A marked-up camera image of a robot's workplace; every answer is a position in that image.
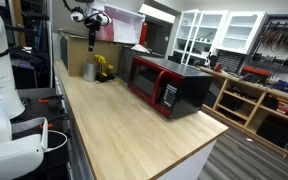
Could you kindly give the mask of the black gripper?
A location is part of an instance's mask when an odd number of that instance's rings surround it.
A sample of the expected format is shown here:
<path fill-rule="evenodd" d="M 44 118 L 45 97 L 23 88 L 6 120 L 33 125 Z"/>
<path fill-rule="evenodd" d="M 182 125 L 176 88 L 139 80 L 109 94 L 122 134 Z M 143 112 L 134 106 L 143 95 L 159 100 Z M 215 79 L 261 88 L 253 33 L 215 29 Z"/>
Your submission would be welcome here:
<path fill-rule="evenodd" d="M 95 38 L 96 38 L 96 32 L 100 29 L 100 22 L 97 20 L 94 20 L 92 18 L 87 18 L 84 21 L 84 25 L 89 29 L 89 52 L 92 52 L 95 48 Z"/>

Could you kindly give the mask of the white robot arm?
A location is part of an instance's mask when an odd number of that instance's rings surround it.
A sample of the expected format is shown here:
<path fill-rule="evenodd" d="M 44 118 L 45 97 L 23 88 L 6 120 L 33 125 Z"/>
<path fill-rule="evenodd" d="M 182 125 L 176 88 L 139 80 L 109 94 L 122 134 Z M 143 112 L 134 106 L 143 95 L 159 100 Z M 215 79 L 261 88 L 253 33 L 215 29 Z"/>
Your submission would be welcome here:
<path fill-rule="evenodd" d="M 15 87 L 7 33 L 0 16 L 0 180 L 14 180 L 37 169 L 48 146 L 48 120 L 38 117 L 13 124 L 25 111 Z"/>

